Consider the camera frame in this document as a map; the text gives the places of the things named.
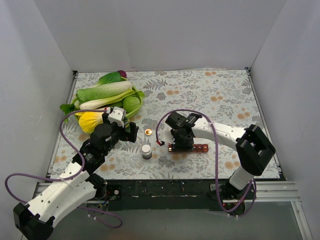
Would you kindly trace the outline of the red weekly pill organizer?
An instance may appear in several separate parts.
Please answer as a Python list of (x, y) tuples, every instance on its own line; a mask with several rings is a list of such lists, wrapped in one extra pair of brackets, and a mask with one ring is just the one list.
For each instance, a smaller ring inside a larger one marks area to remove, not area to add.
[(193, 144), (190, 146), (168, 145), (168, 152), (171, 153), (207, 153), (208, 151), (208, 144)]

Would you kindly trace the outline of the clear bottle lid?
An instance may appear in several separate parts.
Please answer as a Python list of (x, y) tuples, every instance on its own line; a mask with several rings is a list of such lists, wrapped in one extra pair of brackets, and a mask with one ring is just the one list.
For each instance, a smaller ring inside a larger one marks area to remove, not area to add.
[(152, 130), (150, 128), (147, 128), (144, 133), (147, 135), (147, 136), (150, 136), (152, 134)]

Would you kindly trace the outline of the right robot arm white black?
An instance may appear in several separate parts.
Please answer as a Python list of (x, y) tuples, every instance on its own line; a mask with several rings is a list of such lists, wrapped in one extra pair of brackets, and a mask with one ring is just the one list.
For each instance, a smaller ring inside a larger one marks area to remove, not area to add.
[(204, 114), (192, 111), (187, 117), (172, 111), (165, 123), (170, 130), (157, 133), (157, 143), (169, 145), (171, 151), (190, 152), (195, 138), (213, 141), (235, 150), (240, 160), (239, 167), (227, 182), (216, 190), (225, 199), (243, 196), (248, 183), (261, 176), (274, 157), (276, 149), (257, 125), (247, 128), (213, 123)]

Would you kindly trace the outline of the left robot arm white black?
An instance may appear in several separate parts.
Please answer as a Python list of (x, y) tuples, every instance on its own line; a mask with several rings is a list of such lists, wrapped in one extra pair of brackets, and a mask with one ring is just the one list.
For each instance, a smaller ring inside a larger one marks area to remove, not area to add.
[(54, 227), (78, 206), (87, 200), (103, 199), (107, 183), (95, 171), (119, 141), (134, 143), (138, 130), (134, 122), (125, 128), (115, 122), (96, 126), (58, 181), (29, 202), (14, 207), (15, 226), (28, 240), (46, 240)]

